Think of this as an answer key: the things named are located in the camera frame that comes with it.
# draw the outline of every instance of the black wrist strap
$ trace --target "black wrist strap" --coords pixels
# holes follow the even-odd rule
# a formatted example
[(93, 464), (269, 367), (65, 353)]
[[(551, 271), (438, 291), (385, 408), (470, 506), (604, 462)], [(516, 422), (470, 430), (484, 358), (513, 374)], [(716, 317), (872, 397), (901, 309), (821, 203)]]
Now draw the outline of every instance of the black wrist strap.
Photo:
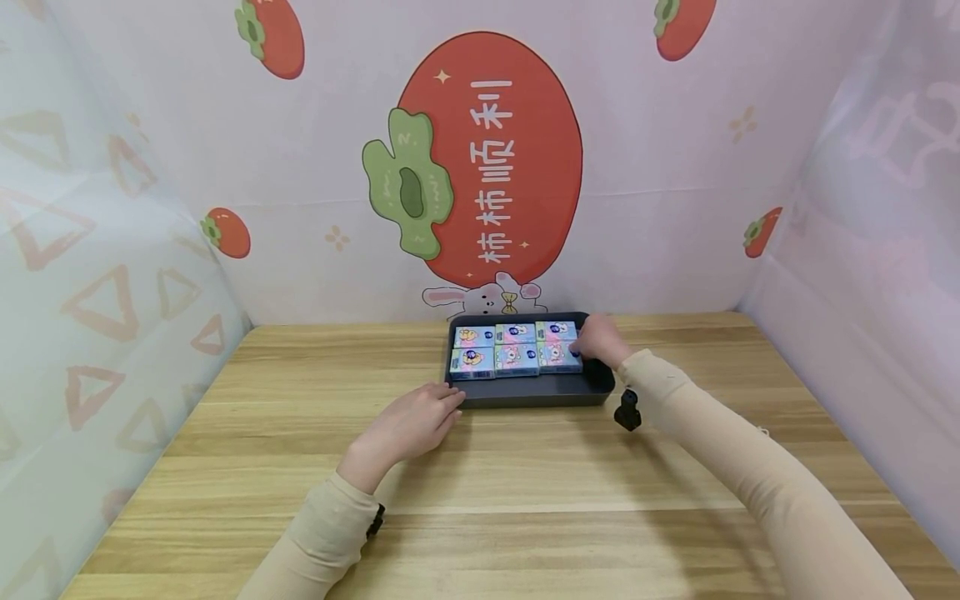
[(643, 423), (643, 418), (636, 409), (638, 400), (639, 398), (636, 396), (636, 392), (627, 388), (623, 391), (623, 396), (620, 397), (620, 406), (613, 412), (613, 420), (618, 422), (620, 426), (627, 431), (633, 431)]
[(375, 536), (376, 532), (380, 531), (380, 527), (383, 525), (383, 514), (386, 512), (386, 507), (381, 504), (380, 508), (376, 511), (376, 516), (373, 518), (370, 529), (367, 530), (367, 540)]

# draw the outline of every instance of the long sleeve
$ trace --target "long sleeve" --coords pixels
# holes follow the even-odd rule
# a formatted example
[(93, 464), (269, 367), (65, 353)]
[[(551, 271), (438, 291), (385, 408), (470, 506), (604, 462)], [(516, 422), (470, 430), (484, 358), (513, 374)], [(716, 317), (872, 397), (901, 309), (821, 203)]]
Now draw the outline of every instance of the long sleeve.
[(322, 600), (360, 560), (378, 510), (373, 496), (334, 473), (307, 494), (238, 600)]
[(743, 502), (766, 535), (790, 598), (912, 597), (836, 499), (782, 446), (650, 350), (627, 359), (619, 375), (636, 392), (644, 421)]

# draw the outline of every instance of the small package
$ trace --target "small package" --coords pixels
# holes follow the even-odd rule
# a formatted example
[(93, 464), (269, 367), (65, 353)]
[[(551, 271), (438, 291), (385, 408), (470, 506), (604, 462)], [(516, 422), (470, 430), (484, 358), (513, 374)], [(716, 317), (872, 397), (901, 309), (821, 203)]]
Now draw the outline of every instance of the small package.
[(540, 372), (582, 372), (584, 363), (580, 354), (570, 351), (569, 342), (538, 342)]
[(538, 342), (573, 342), (577, 324), (572, 321), (537, 321)]
[(450, 356), (450, 378), (493, 379), (493, 348), (455, 348)]
[(493, 348), (494, 328), (457, 327), (453, 331), (454, 348)]
[(497, 346), (495, 350), (497, 377), (529, 377), (540, 374), (536, 344)]
[(497, 324), (496, 326), (496, 343), (498, 346), (535, 344), (536, 342), (537, 327), (532, 323)]

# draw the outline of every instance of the wooden table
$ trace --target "wooden table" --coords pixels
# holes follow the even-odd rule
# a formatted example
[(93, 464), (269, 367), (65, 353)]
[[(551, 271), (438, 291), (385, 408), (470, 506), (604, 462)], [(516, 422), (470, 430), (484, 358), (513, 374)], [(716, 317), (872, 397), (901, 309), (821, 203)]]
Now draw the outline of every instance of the wooden table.
[[(751, 321), (619, 319), (804, 462), (917, 598), (960, 577)], [(389, 401), (440, 376), (446, 324), (268, 326), (234, 353), (65, 598), (232, 598), (307, 490)], [(739, 502), (604, 407), (472, 412), (398, 467), (387, 521), (331, 598), (782, 597)]]

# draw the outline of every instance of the red persimmon illustration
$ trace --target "red persimmon illustration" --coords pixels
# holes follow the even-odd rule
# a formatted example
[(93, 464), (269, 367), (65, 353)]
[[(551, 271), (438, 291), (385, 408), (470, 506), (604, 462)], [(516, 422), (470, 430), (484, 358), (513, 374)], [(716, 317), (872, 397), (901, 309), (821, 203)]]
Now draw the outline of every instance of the red persimmon illustration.
[(233, 12), (250, 53), (282, 79), (303, 72), (303, 30), (287, 0), (243, 0)]
[(393, 150), (364, 148), (371, 204), (400, 247), (467, 288), (540, 276), (564, 246), (583, 145), (550, 67), (519, 41), (456, 36), (427, 56), (390, 115)]
[(667, 60), (690, 54), (707, 30), (716, 0), (658, 0), (654, 8), (657, 49)]
[(743, 248), (747, 256), (757, 258), (763, 254), (782, 211), (783, 207), (778, 206), (760, 217), (758, 221), (750, 223), (747, 232), (743, 234)]
[(217, 207), (200, 221), (206, 239), (230, 258), (244, 258), (250, 253), (250, 231), (235, 212)]

